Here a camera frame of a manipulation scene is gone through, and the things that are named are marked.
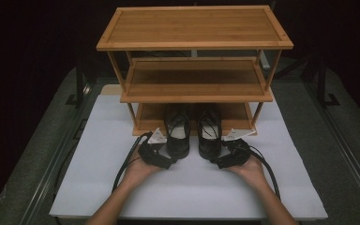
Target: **black dress shoe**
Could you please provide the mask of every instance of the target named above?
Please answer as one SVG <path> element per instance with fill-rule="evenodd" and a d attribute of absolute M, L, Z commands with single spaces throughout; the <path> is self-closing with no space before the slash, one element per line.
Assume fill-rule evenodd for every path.
<path fill-rule="evenodd" d="M 189 153 L 189 109 L 187 104 L 168 104 L 165 112 L 168 155 L 181 159 Z"/>
<path fill-rule="evenodd" d="M 198 104 L 197 129 L 200 156 L 207 160 L 218 158 L 221 151 L 221 118 L 217 104 Z"/>

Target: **white paper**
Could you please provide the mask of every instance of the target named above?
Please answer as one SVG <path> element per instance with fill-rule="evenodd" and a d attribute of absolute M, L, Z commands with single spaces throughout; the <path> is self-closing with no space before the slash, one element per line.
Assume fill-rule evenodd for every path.
<path fill-rule="evenodd" d="M 253 112 L 256 106 L 251 104 Z M 270 164 L 291 214 L 300 220 L 327 218 L 275 101 L 264 103 L 256 128 L 258 135 L 244 140 L 258 148 Z M 128 107 L 119 103 L 119 96 L 97 98 L 53 203 L 52 216 L 88 217 L 95 213 L 110 195 L 115 176 L 137 138 L 131 135 L 132 129 Z M 132 193 L 122 218 L 265 218 L 259 200 L 245 182 L 201 158 L 197 137 L 190 138 L 190 146 L 186 158 L 168 171 L 153 174 Z M 267 171 L 265 175 L 271 184 Z"/>

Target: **dark background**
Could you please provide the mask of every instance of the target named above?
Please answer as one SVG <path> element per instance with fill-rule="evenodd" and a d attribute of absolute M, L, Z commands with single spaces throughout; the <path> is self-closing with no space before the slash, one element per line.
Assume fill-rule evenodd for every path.
<path fill-rule="evenodd" d="M 254 5 L 269 1 L 0 0 L 0 192 L 53 95 L 82 63 L 113 75 L 96 44 L 116 7 Z M 316 53 L 360 106 L 360 1 L 277 0 L 275 13 L 294 43 L 283 55 Z"/>

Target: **wooden surface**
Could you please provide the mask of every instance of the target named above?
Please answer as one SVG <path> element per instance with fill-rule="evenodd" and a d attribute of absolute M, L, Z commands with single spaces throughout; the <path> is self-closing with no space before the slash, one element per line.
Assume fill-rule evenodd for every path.
<path fill-rule="evenodd" d="M 119 7 L 99 51 L 291 49 L 269 6 Z"/>
<path fill-rule="evenodd" d="M 272 101 L 255 57 L 133 59 L 121 102 Z"/>
<path fill-rule="evenodd" d="M 150 130 L 160 128 L 166 135 L 163 121 L 166 104 L 139 104 L 136 115 L 137 126 L 133 129 L 133 135 L 140 136 Z M 221 115 L 222 135 L 226 136 L 232 128 L 253 129 L 250 108 L 247 103 L 219 103 L 218 108 Z M 191 110 L 191 136 L 197 136 L 197 121 Z"/>

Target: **wire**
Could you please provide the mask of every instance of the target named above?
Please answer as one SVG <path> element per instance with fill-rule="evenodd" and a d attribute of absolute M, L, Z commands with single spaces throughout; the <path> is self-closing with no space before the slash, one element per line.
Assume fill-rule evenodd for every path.
<path fill-rule="evenodd" d="M 127 164 L 127 167 L 132 163 L 132 162 L 134 162 L 134 161 L 136 161 L 137 159 L 139 159 L 140 157 L 136 157 L 136 158 L 134 158 L 133 160 L 131 160 L 128 164 Z"/>
<path fill-rule="evenodd" d="M 238 149 L 241 149 L 241 150 L 247 150 L 246 148 L 243 148 L 243 147 L 238 147 L 238 146 L 235 146 L 235 148 L 238 148 Z M 262 165 L 264 165 L 264 167 L 267 169 L 268 173 L 270 174 L 270 177 L 271 177 L 271 180 L 273 182 L 273 187 L 274 187 L 274 191 L 276 192 L 276 195 L 278 196 L 278 198 L 280 199 L 280 194 L 279 194 L 279 188 L 278 188 L 278 183 L 277 183 L 277 179 L 276 177 L 274 176 L 274 172 L 273 170 L 271 169 L 270 165 L 268 164 L 268 162 L 264 159 L 262 153 L 257 150 L 259 154 L 253 152 L 253 151 L 248 151 L 252 156 L 254 156 L 255 158 L 257 158 L 261 163 Z"/>
<path fill-rule="evenodd" d="M 57 176 L 56 176 L 56 179 L 55 179 L 55 181 L 54 181 L 54 189 L 57 189 L 58 180 L 59 180 L 59 178 L 60 178 L 61 172 L 63 171 L 64 164 L 66 164 L 66 161 L 68 160 L 68 158 L 69 158 L 69 156 L 71 155 L 71 153 L 76 149 L 76 147 L 78 146 L 78 143 L 79 143 L 79 141 L 76 141 L 76 142 L 72 145 L 71 149 L 69 149 L 66 157 L 64 158 L 64 161 L 61 163 L 60 169 L 59 169 L 58 174 L 57 174 Z"/>
<path fill-rule="evenodd" d="M 127 167 L 129 160 L 131 158 L 131 156 L 133 155 L 134 151 L 136 150 L 137 145 L 139 144 L 140 140 L 142 139 L 142 137 L 146 137 L 148 135 L 151 135 L 150 133 L 144 133 L 142 136 L 138 137 L 136 142 L 133 144 L 133 146 L 130 148 L 129 153 L 127 154 L 127 158 L 125 159 L 124 163 L 122 164 L 121 168 L 118 171 L 118 174 L 116 175 L 115 181 L 113 182 L 113 187 L 112 187 L 112 192 L 114 192 L 116 190 L 116 188 L 118 187 L 118 183 L 119 183 L 119 179 L 122 176 L 122 173 L 124 172 L 125 168 Z"/>
<path fill-rule="evenodd" d="M 255 147 L 253 147 L 253 146 L 249 146 L 249 148 L 253 148 L 256 152 L 258 152 L 259 154 L 260 154 L 260 156 L 262 157 L 262 158 L 264 158 L 264 156 L 263 156 L 263 154 L 259 151 L 259 149 L 257 149 L 257 148 L 255 148 Z"/>

